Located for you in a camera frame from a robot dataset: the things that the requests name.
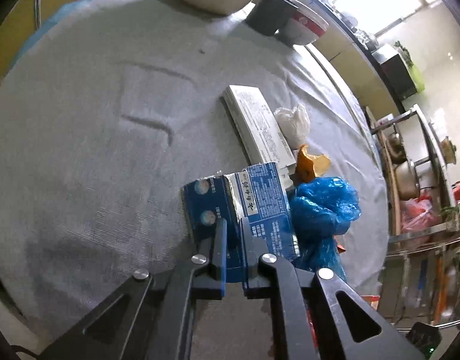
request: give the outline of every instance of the toothpaste box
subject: toothpaste box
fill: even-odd
[[[243,217],[248,218],[253,237],[266,240],[269,252],[290,261],[299,256],[276,163],[192,181],[183,187],[183,198],[195,242],[211,236],[217,218],[227,220],[227,282],[244,277],[239,239]]]

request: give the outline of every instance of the white label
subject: white label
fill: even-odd
[[[243,195],[243,201],[245,202],[244,204],[247,216],[258,214],[257,203],[255,201],[255,194],[251,186],[250,176],[248,175],[248,172],[239,172],[238,180],[240,182],[240,188]]]

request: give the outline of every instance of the red stripe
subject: red stripe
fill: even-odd
[[[310,31],[314,32],[318,36],[323,36],[325,33],[325,30],[322,27],[320,27],[317,23],[315,23],[309,17],[305,16],[300,11],[295,12],[295,14],[293,15],[293,19],[303,24],[306,28],[308,28]]]

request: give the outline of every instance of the red object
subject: red object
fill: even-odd
[[[452,185],[453,187],[453,195],[455,197],[455,200],[458,201],[460,200],[460,181],[457,181]]]
[[[308,16],[305,16],[300,11],[296,11],[292,16],[292,19],[303,24],[306,28],[308,28],[310,31],[312,31],[320,37],[322,37],[325,34],[325,30],[322,27],[320,27],[317,23],[315,23]]]

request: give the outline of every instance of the round logo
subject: round logo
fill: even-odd
[[[203,211],[200,215],[200,221],[202,222],[202,225],[211,226],[216,221],[216,215],[213,211]]]
[[[199,195],[205,195],[210,189],[210,183],[207,180],[198,180],[195,183],[195,192]]]

